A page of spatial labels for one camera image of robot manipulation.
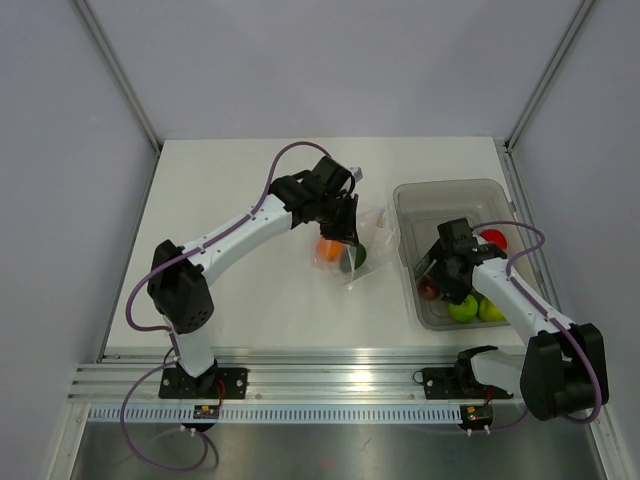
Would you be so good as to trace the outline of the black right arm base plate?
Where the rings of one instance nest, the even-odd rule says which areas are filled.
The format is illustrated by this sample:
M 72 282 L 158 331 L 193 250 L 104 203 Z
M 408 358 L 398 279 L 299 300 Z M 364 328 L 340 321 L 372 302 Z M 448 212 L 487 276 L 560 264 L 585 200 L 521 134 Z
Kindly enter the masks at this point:
M 428 400 L 508 400 L 514 395 L 495 386 L 480 384 L 459 367 L 425 367 L 414 371 L 412 380 Z

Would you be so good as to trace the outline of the dark red passion fruit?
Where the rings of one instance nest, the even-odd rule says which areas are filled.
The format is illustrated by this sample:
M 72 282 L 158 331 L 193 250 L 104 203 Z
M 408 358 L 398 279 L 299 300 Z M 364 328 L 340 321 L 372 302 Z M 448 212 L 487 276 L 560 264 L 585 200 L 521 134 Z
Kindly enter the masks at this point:
M 428 279 L 423 279 L 417 287 L 419 295 L 426 300 L 437 299 L 440 296 L 439 289 L 434 286 Z

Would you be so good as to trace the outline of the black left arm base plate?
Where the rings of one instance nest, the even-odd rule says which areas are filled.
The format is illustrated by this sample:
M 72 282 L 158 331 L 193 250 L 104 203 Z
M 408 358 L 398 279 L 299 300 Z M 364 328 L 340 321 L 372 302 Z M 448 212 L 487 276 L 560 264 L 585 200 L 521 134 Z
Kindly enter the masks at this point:
M 246 397 L 249 370 L 215 367 L 200 377 L 190 377 L 180 366 L 165 369 L 158 396 L 168 400 L 220 399 Z

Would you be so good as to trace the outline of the dark green avocado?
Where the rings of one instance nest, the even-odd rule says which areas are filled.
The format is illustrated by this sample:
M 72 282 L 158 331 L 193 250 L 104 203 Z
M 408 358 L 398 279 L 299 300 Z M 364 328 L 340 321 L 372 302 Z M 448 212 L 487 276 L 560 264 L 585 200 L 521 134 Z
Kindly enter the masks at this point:
M 367 259 L 367 250 L 363 244 L 347 246 L 340 257 L 340 269 L 343 273 L 353 273 L 361 268 Z

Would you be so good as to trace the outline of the orange fruit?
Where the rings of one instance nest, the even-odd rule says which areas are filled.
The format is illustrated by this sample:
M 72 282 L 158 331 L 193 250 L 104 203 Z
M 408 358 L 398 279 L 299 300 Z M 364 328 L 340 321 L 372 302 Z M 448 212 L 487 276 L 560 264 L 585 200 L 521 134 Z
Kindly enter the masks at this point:
M 344 249 L 345 245 L 343 243 L 323 237 L 319 238 L 315 247 L 317 257 L 328 263 L 339 261 Z

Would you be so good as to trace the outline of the clear zip top bag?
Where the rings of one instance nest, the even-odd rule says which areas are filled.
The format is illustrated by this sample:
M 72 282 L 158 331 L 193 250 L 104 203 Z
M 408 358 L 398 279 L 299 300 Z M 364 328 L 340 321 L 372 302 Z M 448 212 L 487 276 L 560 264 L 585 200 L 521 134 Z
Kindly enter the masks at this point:
M 364 265 L 353 273 L 343 273 L 340 260 L 328 263 L 320 260 L 313 247 L 312 266 L 321 278 L 351 291 L 355 284 L 371 276 L 389 263 L 399 246 L 399 233 L 387 208 L 365 206 L 357 213 L 357 233 L 360 244 L 367 250 Z

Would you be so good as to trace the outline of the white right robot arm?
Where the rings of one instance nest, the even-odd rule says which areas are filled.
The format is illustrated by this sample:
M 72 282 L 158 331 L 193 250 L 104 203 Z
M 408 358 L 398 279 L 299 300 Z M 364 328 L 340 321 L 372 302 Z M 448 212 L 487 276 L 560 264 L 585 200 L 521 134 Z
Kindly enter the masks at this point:
M 475 233 L 465 218 L 440 224 L 438 238 L 414 266 L 453 306 L 477 293 L 490 301 L 526 346 L 522 359 L 494 346 L 460 352 L 454 384 L 466 396 L 482 390 L 518 395 L 538 420 L 594 422 L 609 400 L 604 338 L 553 308 L 516 271 L 515 256 Z

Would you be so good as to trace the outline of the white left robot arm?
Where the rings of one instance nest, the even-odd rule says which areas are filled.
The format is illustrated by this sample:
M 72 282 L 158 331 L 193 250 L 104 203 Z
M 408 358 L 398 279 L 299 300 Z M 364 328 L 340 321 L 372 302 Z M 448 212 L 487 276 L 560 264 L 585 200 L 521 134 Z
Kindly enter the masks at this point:
M 181 386 L 195 398 L 215 388 L 216 359 L 204 326 L 215 307 L 210 287 L 237 261 L 263 243 L 301 224 L 316 223 L 321 236 L 358 246 L 359 167 L 346 168 L 328 156 L 311 170 L 269 178 L 256 205 L 198 240 L 176 246 L 167 240 L 154 252 L 147 292 L 177 346 Z

